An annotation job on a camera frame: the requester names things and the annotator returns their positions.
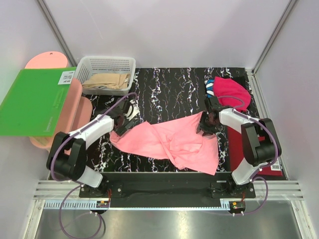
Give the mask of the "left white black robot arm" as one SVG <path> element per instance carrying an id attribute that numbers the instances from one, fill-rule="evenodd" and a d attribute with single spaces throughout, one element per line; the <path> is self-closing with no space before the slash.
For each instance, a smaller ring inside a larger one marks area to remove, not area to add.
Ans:
<path id="1" fill-rule="evenodd" d="M 107 177 L 87 166 L 87 149 L 107 133 L 122 136 L 133 127 L 133 119 L 138 114 L 136 100 L 118 100 L 81 128 L 57 133 L 46 163 L 51 177 L 59 181 L 61 176 L 62 180 L 80 183 L 96 197 L 110 192 Z"/>

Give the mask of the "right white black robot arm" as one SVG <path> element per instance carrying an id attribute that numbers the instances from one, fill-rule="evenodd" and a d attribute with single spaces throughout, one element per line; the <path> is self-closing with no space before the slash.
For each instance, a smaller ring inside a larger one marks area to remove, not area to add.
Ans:
<path id="1" fill-rule="evenodd" d="M 217 97 L 207 98 L 204 102 L 206 111 L 201 114 L 197 133 L 213 135 L 225 125 L 241 134 L 243 159 L 217 191 L 240 197 L 249 190 L 254 176 L 273 165 L 282 153 L 274 124 L 269 118 L 253 118 L 235 108 L 223 106 Z"/>

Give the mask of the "light pink t-shirt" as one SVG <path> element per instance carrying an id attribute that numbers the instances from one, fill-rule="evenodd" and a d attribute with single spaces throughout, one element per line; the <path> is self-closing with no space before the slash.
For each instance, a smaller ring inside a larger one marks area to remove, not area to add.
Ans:
<path id="1" fill-rule="evenodd" d="M 122 152 L 168 159 L 178 169 L 188 168 L 215 175 L 219 165 L 218 140 L 197 132 L 201 113 L 151 124 L 143 122 L 122 136 L 114 131 L 110 141 Z"/>

